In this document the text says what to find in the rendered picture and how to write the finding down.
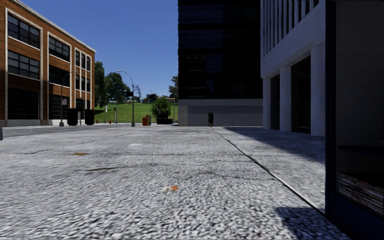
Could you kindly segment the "dark glass tower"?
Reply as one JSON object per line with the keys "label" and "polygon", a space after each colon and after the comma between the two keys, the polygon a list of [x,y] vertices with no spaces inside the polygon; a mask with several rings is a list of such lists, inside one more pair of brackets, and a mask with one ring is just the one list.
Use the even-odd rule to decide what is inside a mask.
{"label": "dark glass tower", "polygon": [[178,124],[260,127],[261,0],[178,0]]}

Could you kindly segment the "blue booth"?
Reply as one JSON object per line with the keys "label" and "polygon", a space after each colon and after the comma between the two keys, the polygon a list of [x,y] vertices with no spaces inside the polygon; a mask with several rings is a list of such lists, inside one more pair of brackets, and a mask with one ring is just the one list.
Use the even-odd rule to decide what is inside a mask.
{"label": "blue booth", "polygon": [[325,0],[325,215],[384,240],[384,0]]}

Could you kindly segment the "trees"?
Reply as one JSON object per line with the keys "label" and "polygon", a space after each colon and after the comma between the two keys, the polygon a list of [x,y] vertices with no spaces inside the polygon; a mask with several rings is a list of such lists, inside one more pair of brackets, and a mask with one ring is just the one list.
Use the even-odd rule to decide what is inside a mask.
{"label": "trees", "polygon": [[138,85],[135,85],[135,93],[138,96],[128,97],[126,92],[131,92],[130,87],[123,82],[122,76],[118,72],[110,72],[105,75],[103,63],[96,61],[94,63],[94,96],[95,106],[100,108],[106,105],[106,102],[113,101],[118,104],[127,103],[128,100],[140,101],[141,90]]}

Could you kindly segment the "tree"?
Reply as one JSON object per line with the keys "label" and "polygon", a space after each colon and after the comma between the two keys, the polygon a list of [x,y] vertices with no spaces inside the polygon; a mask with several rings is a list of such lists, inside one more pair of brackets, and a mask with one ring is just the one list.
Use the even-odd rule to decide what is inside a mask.
{"label": "tree", "polygon": [[156,119],[167,119],[171,115],[171,104],[166,97],[159,97],[151,104],[150,110]]}

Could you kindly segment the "dark box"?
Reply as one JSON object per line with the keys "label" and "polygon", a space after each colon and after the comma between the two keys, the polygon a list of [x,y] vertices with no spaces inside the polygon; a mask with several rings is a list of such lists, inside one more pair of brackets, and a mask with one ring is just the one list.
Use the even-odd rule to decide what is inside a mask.
{"label": "dark box", "polygon": [[167,114],[158,114],[156,118],[156,123],[158,125],[171,125],[173,123],[173,119],[169,118]]}

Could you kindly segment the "pale concrete building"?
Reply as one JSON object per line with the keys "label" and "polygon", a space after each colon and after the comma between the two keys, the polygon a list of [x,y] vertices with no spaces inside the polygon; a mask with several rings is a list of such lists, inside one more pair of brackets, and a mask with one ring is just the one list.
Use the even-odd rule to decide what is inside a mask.
{"label": "pale concrete building", "polygon": [[271,127],[272,78],[280,76],[280,130],[292,131],[293,65],[310,57],[310,133],[326,131],[326,0],[262,0],[263,127]]}

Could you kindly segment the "red brick building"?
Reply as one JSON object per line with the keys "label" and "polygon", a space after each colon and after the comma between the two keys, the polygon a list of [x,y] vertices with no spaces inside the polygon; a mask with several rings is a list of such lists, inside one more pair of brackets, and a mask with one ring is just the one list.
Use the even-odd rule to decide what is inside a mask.
{"label": "red brick building", "polygon": [[95,108],[96,51],[20,0],[0,0],[0,128],[59,125]]}

